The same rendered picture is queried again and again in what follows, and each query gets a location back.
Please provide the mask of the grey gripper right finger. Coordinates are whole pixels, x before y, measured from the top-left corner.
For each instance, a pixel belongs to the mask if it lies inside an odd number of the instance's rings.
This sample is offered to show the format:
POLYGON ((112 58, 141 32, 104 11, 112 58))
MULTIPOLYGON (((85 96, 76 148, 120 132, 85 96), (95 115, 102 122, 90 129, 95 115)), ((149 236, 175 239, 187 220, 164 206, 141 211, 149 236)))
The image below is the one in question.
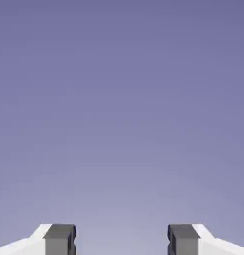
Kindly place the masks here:
POLYGON ((244 255, 244 247, 215 238, 203 224, 169 224, 167 255, 244 255))

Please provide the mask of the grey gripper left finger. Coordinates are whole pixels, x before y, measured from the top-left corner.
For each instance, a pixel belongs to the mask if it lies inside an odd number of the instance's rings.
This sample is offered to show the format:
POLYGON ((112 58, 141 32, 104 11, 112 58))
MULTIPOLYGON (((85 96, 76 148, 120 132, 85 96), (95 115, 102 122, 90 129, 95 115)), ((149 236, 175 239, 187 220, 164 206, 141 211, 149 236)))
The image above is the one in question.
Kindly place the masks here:
POLYGON ((74 224, 40 224, 28 238, 0 247, 0 255, 76 255, 74 224))

